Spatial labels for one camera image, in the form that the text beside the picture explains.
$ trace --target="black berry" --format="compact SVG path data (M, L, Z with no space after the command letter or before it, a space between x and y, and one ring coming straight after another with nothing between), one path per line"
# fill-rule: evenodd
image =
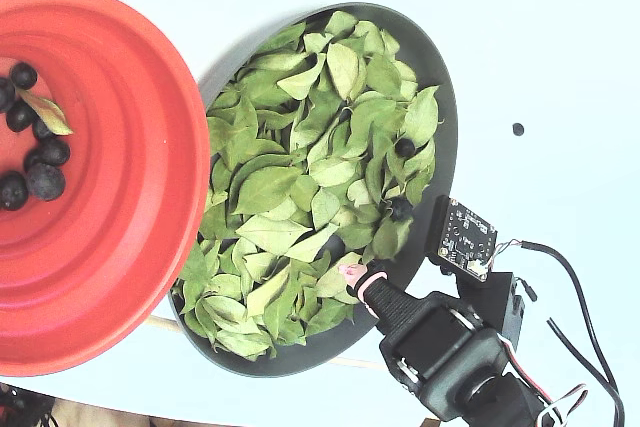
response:
M405 197L394 197L391 199L391 220L402 222L411 217L413 206Z
M60 169L52 165L35 164L27 172L27 188L31 195L41 200L57 199L64 192L66 184Z
M33 136L38 140L48 139L49 137L53 137L55 134L49 130L47 124L38 117L33 123Z
M18 210L27 203L29 191L24 177L10 171L0 177L0 206L6 210Z
M520 122L516 122L515 124L513 124L512 129L513 135L517 137L520 137L522 134L524 134L524 125L522 125Z
M38 153L42 162L49 165L62 165L71 157L69 145L57 137L50 137L40 142Z
M4 114L13 105L16 88L6 77L0 77L0 114Z
M402 138L396 142L396 154L400 157L404 157L408 159L412 157L413 154L416 153L416 146L413 144L411 139Z
M43 162L42 157L40 156L40 149L36 147L35 149L31 149L26 155L22 163L22 167L24 168L25 172L29 172L29 169L38 163L41 164Z
M36 120L38 114L22 99L16 100L7 112L7 126L14 132L22 132Z
M19 89L28 90L38 81L38 73L36 70L25 62L18 62L11 67L9 72L11 82Z

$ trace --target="green leaf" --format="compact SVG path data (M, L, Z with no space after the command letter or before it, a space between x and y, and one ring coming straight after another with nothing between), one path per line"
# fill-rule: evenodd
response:
M211 170L211 185L214 192L224 192L231 184L231 171L227 169L222 159L216 160Z
M256 111L256 113L258 115L258 123L265 125L266 128L270 130L284 129L293 122L296 116L296 111L279 114L273 110L261 109Z
M312 107L307 116L294 126L291 133L292 150L315 142L327 130L342 100L333 91L322 92L311 89L309 100Z
M322 134L322 137L320 137L314 146L311 147L311 150L309 150L309 154L307 155L307 163L309 165L320 159L324 159L327 156L329 153L329 139L339 122L340 116L336 115L331 121L331 124L329 124L329 127L327 127L327 130Z
M334 36L338 36L353 30L357 23L358 19L356 19L353 15L341 10L336 10L333 14L331 14L331 18L329 19L327 26L324 28L324 31L329 32Z
M307 342L302 324L291 319L284 319L280 326L277 342L280 345L306 345Z
M261 284L271 272L276 262L276 256L269 252L259 252L257 254L245 255L244 262L251 278L258 284Z
M217 295L230 297L233 300L242 299L240 276L232 274L218 274L206 286L206 291Z
M271 220L287 220L298 210L295 202L291 197L285 198L277 207L261 214L263 217Z
M311 267L313 267L316 277L321 277L327 272L327 270L329 270L330 264L331 264L331 252L329 252L329 250L325 250L322 253L322 257L320 257L318 260L314 260L313 262L311 262Z
M367 90L366 92L363 92L358 97L356 97L351 107L355 109L356 106L362 104L363 102L373 99L386 99L386 97L380 92L376 92L375 90Z
M216 340L224 345L230 352L241 357L251 358L256 354L263 354L269 347L271 341L266 339L265 334L237 334L221 330L218 332Z
M218 269L220 268L220 259L218 254L220 252L221 244L222 242L216 240L213 243L213 247L211 248L211 250L204 254L204 263L207 266L207 272L209 273L210 277L216 275L218 273Z
M354 34L351 34L346 39L341 39L336 43L344 45L345 47L349 47L356 54L358 54L359 57L362 57L364 55L364 41L366 38L366 35L363 35L362 37L356 37Z
M382 29L380 35L382 36L382 41L384 42L385 55L393 58L400 50L400 44L388 31L384 29Z
M367 85L387 97L400 95L400 72L388 58L373 54L367 65Z
M240 188L249 175L265 167L288 167L291 164L291 160L289 155L264 154L249 160L240 167L233 176L231 187L229 187L229 210L233 211L237 207Z
M238 163L246 162L250 158L247 157L247 145L254 142L258 135L258 118L251 102L243 97L237 109L233 121L234 134L220 150L220 156L231 171Z
M23 89L16 89L16 93L38 114L38 117L42 119L51 132L56 135L73 134L64 112L54 101L38 97Z
M291 265L293 269L293 264L295 262L295 269L300 273L298 276L298 282L300 283L300 287L315 287L318 279L316 276L316 271L311 264L307 262L301 262L296 259L291 260Z
M233 124L233 121L236 118L236 114L238 113L239 104L228 107L226 109L214 109L207 112L207 117L217 117L218 119L222 119L229 124Z
M209 147L211 155L220 152L237 130L229 123L217 117L207 117L209 127Z
M331 219L331 222L336 224L338 227L346 227L347 225L351 225L357 222L356 214L354 214L350 209L345 206L340 207L336 215Z
M352 296L346 290L338 292L333 298L339 300L343 304L355 305L360 303L360 300L357 297Z
M320 187L331 187L346 182L355 171L354 162L333 157L319 160L309 167L309 175Z
M320 75L318 76L318 85L316 88L321 92L333 91L333 84L331 83L331 78L329 76L329 67L326 62L324 63L322 72L320 72Z
M349 186L361 177L361 174L357 170L358 166L359 163L356 163L356 171L349 178L349 180L343 182L342 184L327 187L327 190L329 192L338 197L340 205L346 205L349 203L349 199L347 198L347 191L349 190Z
M298 281L294 277L289 276L289 282L282 294L280 294L280 297L264 309L264 323L272 338L277 339L279 337L280 326L289 314L291 314L293 304L298 296L298 291Z
M437 86L421 90L407 107L402 132L416 148L426 144L438 126L438 103L434 97L437 90Z
M259 214L278 207L299 175L297 167L264 167L249 174L240 187L234 214Z
M318 295L316 294L316 289L314 287L303 287L302 292L304 302L298 316L308 323L320 310Z
M353 208L353 213L356 214L358 222L361 224L371 224L380 220L380 212L378 211L378 204L366 204L361 205L358 208Z
M239 84L242 95L247 96L256 106L277 107L291 100L291 96L278 87L276 82L294 73L296 70L284 72L277 70L251 71Z
M347 146L349 135L349 121L346 120L338 124L331 135L331 153L341 152Z
M404 175L404 159L396 154L395 149L389 149L386 155L387 166L395 177L398 184L404 185L406 177Z
M204 330L198 319L196 318L196 314L194 312L187 312L184 316L184 323L189 327L189 329L199 335L200 337L207 338L207 332Z
M398 72L400 73L400 78L402 80L417 82L416 73L407 64L405 64L400 60L394 60L393 65L395 65L396 69L398 69Z
M263 54L265 52L280 49L282 47L285 47L287 44L297 41L304 32L306 26L306 22L300 22L294 25L290 25L289 27L285 27L276 35L267 40L264 44L262 44L256 51L256 54Z
M196 308L194 309L194 313L196 314L196 319L204 329L204 332L209 339L209 342L214 342L216 340L216 335L218 334L218 326L213 321L209 312L204 308L203 305L204 300L200 299L196 304Z
M228 321L242 322L247 318L245 306L229 297L211 295L204 298L204 303L208 312L214 311L218 316Z
M410 218L404 222L394 222L390 218L384 219L373 237L373 252L377 259L392 259L404 246L409 227L413 221Z
M399 185L396 185L394 187L391 187L389 190L385 192L384 199L385 200L393 199L394 197L398 197L402 195L403 192L404 190L402 189L402 187L400 187Z
M291 220L275 221L261 215L254 215L237 229L237 233L262 250L275 255L284 255L296 240L309 230L311 229Z
M387 151L393 146L391 138L382 131L372 131L373 156L365 169L365 182L369 195L376 204L382 199L383 162Z
M316 65L305 72L279 80L278 87L296 100L304 99L309 95L311 86L318 79L326 58L325 54L317 54Z
M369 145L371 125L378 118L384 118L396 108L396 102L388 99L371 99L359 103L351 115L351 136L343 157L362 155Z
M330 44L327 65L338 95L346 100L358 78L358 55L349 47Z
M416 172L426 169L436 156L436 143L431 139L424 148L404 162L404 175L411 177Z
M349 186L349 189L347 190L347 199L353 202L355 207L360 207L361 205L373 202L364 179L356 180Z
M230 90L223 90L216 100L214 100L207 111L215 110L215 109L228 109L229 107L233 107L240 101L240 93L231 86Z
M341 265L357 264L360 261L360 254L349 252L338 259L327 272L318 279L316 293L318 297L333 297L338 292L347 288L347 281L338 270Z
M311 201L318 192L318 184L308 175L300 175L291 188L291 199L299 209L311 212Z
M204 203L204 211L206 212L211 207L222 204L228 197L229 194L227 192L214 192L213 189L209 188L209 191L207 192L207 199Z
M347 249L356 250L366 247L373 240L375 227L373 224L353 223L341 227L336 234L342 239Z
M296 209L293 215L289 217L289 220L297 222L300 225L304 225L305 227L309 227L309 229L313 228L313 219L311 214L302 209Z
M225 250L222 254L220 254L220 270L225 274L237 275L239 277L240 271L238 270L238 268L233 263L233 260L231 259L234 246L235 246L235 243L232 246L227 247L227 250Z
M302 262L313 262L318 251L327 243L329 237L331 237L337 229L337 225L329 224L318 233L293 245L284 255L291 259L301 260Z
M356 24L353 31L353 35L356 37L362 37L366 35L364 39L364 53L371 54L384 54L384 41L380 30L373 22L368 20L361 20Z
M418 83L410 80L400 82L400 97L404 100L411 101L415 98L418 91Z
M189 257L180 271L179 278L185 281L206 282L210 277L202 249L200 249L198 242L194 242Z
M288 279L289 266L249 293L247 296L247 316L262 315L265 307L280 295Z
M240 290L242 291L242 297L244 298L247 297L253 287L253 278L247 269L244 256L247 254L255 254L256 252L258 252L256 246L245 238L238 239L233 246L233 251L231 252L233 265L236 266L236 269L238 269L238 272L240 273Z
M184 297L184 307L180 311L181 314L185 314L190 310L195 309L196 302L200 299L202 292L204 291L204 284L200 281L185 280L182 284L182 296Z
M322 307L314 315L305 330L307 336L319 334L336 327L346 317L349 306L334 299L323 299Z
M369 244L364 248L362 252L362 264L367 265L375 258L375 254L373 253L373 245Z
M249 67L260 70L292 70L307 58L306 52L282 51L254 58Z
M353 88L349 92L349 99L356 99L365 89L367 84L367 63L362 57L358 59L358 77L353 83Z
M304 40L304 50L307 52L313 52L314 54L319 54L324 50L329 41L333 39L333 34L319 34L317 32L312 32L310 34L305 34L303 37Z
M415 177L407 182L406 196L411 205L416 206L422 200L422 192L431 182L435 167L436 159L434 158L426 169L418 172Z
M340 201L326 189L320 189L311 201L311 213L313 215L313 226L316 230L321 229L338 213Z

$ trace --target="red bowl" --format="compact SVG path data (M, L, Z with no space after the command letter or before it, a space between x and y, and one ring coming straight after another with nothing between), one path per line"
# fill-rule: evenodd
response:
M169 289L204 206L208 132L178 52L117 0L0 0L0 58L4 75L31 64L75 131L62 197L0 211L0 374L45 374L113 346ZM0 120L0 169L19 170L31 130Z

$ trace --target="light blue background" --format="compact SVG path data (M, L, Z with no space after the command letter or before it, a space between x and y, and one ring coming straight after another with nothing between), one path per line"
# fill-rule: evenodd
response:
M627 425L640 425L638 0L122 1L165 32L196 78L255 27L312 7L376 2L418 22L440 48L458 100L452 194L492 221L502 240L545 242L570 259L626 400ZM524 124L523 137L513 136L513 122ZM592 392L571 425L612 425L611 401L544 324L552 314L595 361L566 274L518 249L497 268L526 277L540 296L527 305L518 352L527 370L554 396L587 381ZM427 263L410 292L435 289L452 292L451 279ZM167 306L158 312L168 314ZM372 332L345 356L379 362L379 340ZM81 367L13 382L107 407L265 427L418 426L426 415L384 372L327 365L249 380L151 326Z

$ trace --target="black bowl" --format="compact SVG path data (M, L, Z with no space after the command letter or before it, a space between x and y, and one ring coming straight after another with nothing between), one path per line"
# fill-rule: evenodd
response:
M204 104L208 106L265 40L282 28L301 20L314 20L325 16L328 18L334 10L344 10L358 19L371 20L380 28L388 30L401 46L396 58L415 70L419 88L440 85L436 98L440 120L444 122L438 126L435 134L435 175L425 190L422 202L414 210L415 220L411 226L407 244L388 269L389 279L404 289L425 260L424 245L435 200L438 196L448 195L451 191L458 147L458 119L451 79L438 49L418 25L387 7L361 2L332 5L294 18L283 19L254 32L229 50L202 79L200 92ZM290 375L320 365L355 344L376 323L376 319L363 305L357 305L354 324L344 321L334 329L307 338L306 346L278 347L278 356L275 359L263 356L256 362L250 362L229 352L214 352L208 340L198 337L184 325L182 317L178 315L182 309L182 300L169 295L176 319L198 351L224 369L251 377Z

